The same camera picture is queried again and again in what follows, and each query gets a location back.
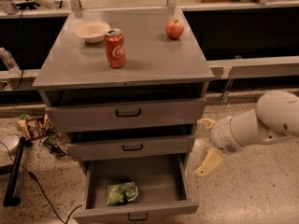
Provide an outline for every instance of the red apple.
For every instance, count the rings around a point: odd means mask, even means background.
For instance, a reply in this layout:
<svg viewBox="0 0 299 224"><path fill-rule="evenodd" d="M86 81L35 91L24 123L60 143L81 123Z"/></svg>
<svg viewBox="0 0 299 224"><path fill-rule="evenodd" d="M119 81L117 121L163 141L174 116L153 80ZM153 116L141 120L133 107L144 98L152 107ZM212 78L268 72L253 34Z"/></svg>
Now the red apple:
<svg viewBox="0 0 299 224"><path fill-rule="evenodd" d="M166 34L171 39L178 39L184 32L184 25L179 19L169 20L165 26Z"/></svg>

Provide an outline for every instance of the drawer handle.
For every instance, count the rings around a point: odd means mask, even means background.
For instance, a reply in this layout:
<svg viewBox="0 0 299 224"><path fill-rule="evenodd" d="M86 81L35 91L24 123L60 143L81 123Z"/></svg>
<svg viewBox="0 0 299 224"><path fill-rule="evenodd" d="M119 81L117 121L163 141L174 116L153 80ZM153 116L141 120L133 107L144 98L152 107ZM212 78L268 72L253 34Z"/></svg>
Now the drawer handle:
<svg viewBox="0 0 299 224"><path fill-rule="evenodd" d="M128 220L129 221L145 221L145 220L148 219L148 217L149 217L148 212L146 212L146 216L144 218L139 218L139 219L133 219L133 218L131 218L130 214L128 213Z"/></svg>
<svg viewBox="0 0 299 224"><path fill-rule="evenodd" d="M138 151L141 150L143 148L143 144L140 145L140 147L125 147L122 146L122 150L127 152L127 151Z"/></svg>
<svg viewBox="0 0 299 224"><path fill-rule="evenodd" d="M141 115L141 108L138 108L138 111L136 113L120 112L119 110L116 110L115 115L119 118L137 117Z"/></svg>

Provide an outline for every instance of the water bottle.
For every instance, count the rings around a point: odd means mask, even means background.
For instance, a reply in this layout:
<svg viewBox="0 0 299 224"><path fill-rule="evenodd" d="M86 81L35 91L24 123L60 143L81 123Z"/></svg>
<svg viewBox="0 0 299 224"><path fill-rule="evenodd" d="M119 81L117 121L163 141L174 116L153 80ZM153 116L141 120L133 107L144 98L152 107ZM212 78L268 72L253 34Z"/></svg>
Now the water bottle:
<svg viewBox="0 0 299 224"><path fill-rule="evenodd" d="M0 58L2 59L4 65L7 67L8 74L10 76L18 77L21 74L19 66L8 50L0 48Z"/></svg>

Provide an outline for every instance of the red soda can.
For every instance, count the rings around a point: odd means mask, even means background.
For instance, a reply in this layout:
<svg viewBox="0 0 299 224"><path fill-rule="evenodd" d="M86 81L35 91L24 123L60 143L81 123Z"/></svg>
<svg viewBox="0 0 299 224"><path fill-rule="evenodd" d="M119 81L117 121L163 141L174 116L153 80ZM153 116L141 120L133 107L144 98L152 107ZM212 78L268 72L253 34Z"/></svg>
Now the red soda can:
<svg viewBox="0 0 299 224"><path fill-rule="evenodd" d="M113 28L106 32L106 56L112 68L120 68L125 64L124 39L120 29Z"/></svg>

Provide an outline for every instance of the white round object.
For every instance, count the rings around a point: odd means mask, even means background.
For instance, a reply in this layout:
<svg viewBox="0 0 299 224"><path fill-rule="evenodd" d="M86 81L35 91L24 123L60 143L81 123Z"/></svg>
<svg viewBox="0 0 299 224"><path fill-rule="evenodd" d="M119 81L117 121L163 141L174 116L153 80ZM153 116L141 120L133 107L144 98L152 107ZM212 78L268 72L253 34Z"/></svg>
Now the white round object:
<svg viewBox="0 0 299 224"><path fill-rule="evenodd" d="M1 142L8 148L9 152L14 152L17 149L20 138L18 135L11 135L3 139ZM0 144L1 151L7 151L7 149Z"/></svg>
<svg viewBox="0 0 299 224"><path fill-rule="evenodd" d="M103 21L86 21L74 29L74 33L88 43L97 43L104 39L109 24Z"/></svg>

